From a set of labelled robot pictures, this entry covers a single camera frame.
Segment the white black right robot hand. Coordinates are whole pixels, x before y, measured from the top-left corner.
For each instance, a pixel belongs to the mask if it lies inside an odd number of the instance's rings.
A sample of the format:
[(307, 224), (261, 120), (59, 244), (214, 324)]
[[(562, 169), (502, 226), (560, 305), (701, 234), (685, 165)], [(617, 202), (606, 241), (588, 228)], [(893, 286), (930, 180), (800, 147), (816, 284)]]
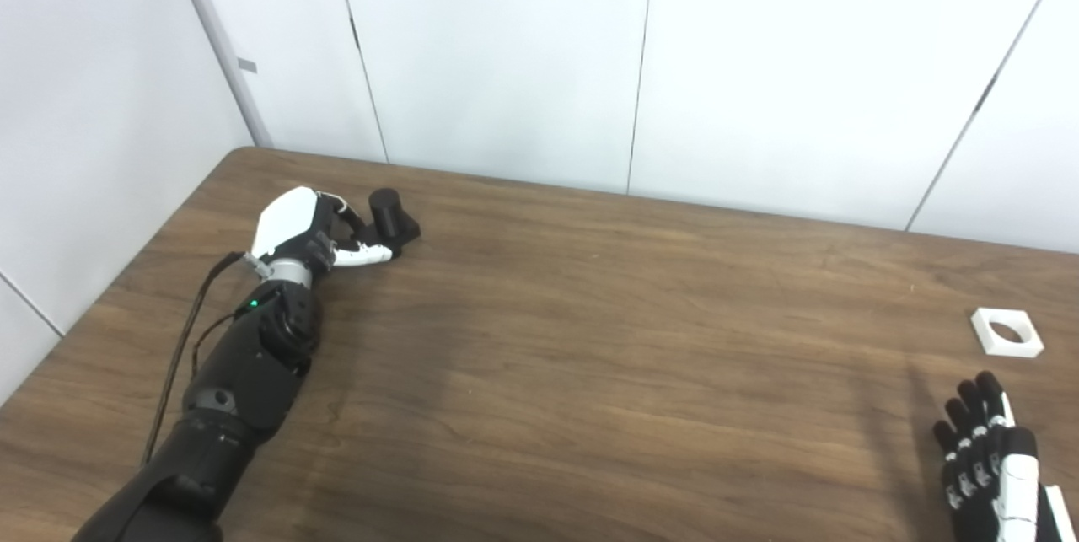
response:
[(956, 541), (1075, 541), (1058, 486), (1041, 480), (1036, 435), (1019, 426), (994, 372), (978, 372), (944, 405), (932, 434)]

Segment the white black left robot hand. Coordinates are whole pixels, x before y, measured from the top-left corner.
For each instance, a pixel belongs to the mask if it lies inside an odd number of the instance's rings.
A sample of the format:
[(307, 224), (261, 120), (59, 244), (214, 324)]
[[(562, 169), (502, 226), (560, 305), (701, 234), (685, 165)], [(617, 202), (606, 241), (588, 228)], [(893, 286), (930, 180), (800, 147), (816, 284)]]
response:
[(375, 239), (343, 197), (293, 188), (267, 205), (255, 227), (251, 249), (244, 260), (265, 282), (286, 282), (310, 289), (334, 268), (361, 268), (400, 258)]

